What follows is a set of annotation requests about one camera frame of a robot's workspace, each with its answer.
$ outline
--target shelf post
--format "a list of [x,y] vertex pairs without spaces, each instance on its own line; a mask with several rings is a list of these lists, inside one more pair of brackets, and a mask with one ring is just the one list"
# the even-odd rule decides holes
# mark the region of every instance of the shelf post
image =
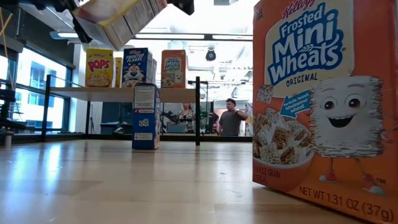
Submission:
[[85,139],[88,139],[88,126],[90,125],[90,109],[91,109],[91,101],[87,101]]
[[45,81],[45,94],[44,94],[44,110],[43,110],[43,121],[42,121],[42,142],[45,142],[45,135],[47,134],[47,115],[49,113],[50,103],[50,89],[51,89],[51,75],[47,75]]
[[200,77],[195,81],[195,144],[200,146]]

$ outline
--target gray t-shirt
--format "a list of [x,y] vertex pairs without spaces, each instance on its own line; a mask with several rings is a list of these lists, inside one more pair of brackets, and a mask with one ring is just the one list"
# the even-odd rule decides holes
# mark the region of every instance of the gray t-shirt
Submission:
[[220,118],[220,125],[222,127],[222,136],[239,136],[239,128],[242,117],[235,111],[225,111]]

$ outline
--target blue cereal box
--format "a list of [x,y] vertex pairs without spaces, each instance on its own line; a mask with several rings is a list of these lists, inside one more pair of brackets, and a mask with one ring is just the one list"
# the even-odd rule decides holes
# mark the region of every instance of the blue cereal box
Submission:
[[124,49],[122,87],[154,83],[152,68],[152,53],[148,48]]
[[160,94],[155,84],[134,87],[132,148],[157,149],[160,143]]

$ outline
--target character smile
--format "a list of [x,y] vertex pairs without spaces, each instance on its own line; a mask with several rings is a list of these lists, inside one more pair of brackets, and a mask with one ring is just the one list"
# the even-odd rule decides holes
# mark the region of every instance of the character smile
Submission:
[[329,118],[331,125],[335,128],[343,128],[351,122],[354,116],[339,117],[339,118]]

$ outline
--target man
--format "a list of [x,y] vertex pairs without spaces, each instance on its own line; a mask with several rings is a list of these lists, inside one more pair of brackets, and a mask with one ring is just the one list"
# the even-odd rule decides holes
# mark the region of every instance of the man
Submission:
[[220,126],[218,132],[221,136],[239,136],[241,121],[245,121],[248,118],[247,114],[238,111],[235,109],[235,106],[236,102],[234,100],[226,100],[226,108],[228,111],[225,111],[221,115],[219,121]]

